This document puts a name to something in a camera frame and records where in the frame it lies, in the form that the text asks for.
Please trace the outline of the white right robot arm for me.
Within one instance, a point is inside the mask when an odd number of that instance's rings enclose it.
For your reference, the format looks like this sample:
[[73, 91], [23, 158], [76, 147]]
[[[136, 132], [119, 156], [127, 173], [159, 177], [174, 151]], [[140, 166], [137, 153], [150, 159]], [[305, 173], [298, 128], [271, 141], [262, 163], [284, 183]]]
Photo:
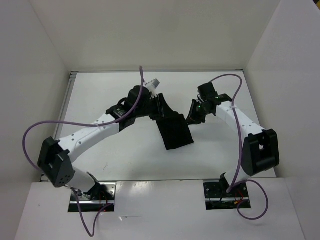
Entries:
[[238, 134], [239, 157], [237, 166], [220, 176], [219, 191], [229, 197], [237, 185], [251, 177], [280, 164], [278, 135], [273, 129], [265, 129], [245, 115], [230, 97], [223, 94], [210, 100], [193, 99], [187, 117], [189, 125], [206, 122], [206, 116], [214, 115]]

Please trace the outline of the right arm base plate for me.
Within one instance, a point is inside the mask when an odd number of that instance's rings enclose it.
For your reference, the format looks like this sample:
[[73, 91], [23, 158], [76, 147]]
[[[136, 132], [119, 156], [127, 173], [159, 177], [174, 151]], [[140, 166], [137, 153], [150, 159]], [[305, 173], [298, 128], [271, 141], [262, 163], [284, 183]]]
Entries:
[[247, 185], [242, 183], [226, 193], [218, 179], [203, 182], [206, 210], [250, 209]]

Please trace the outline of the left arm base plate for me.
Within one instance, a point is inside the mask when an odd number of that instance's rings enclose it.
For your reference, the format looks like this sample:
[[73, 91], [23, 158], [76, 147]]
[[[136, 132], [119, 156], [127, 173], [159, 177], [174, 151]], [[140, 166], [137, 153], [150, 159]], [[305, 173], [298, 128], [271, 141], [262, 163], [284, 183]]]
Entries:
[[101, 190], [93, 196], [77, 189], [76, 194], [72, 192], [70, 195], [68, 212], [79, 213], [76, 197], [82, 213], [97, 213], [101, 209], [103, 212], [114, 212], [116, 186], [115, 182], [101, 183]]

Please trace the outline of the black skirt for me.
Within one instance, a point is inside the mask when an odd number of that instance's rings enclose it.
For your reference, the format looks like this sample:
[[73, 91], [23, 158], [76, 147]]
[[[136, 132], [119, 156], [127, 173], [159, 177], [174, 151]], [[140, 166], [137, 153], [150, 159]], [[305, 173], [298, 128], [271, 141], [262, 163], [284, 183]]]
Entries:
[[166, 150], [175, 150], [194, 143], [183, 114], [156, 121]]

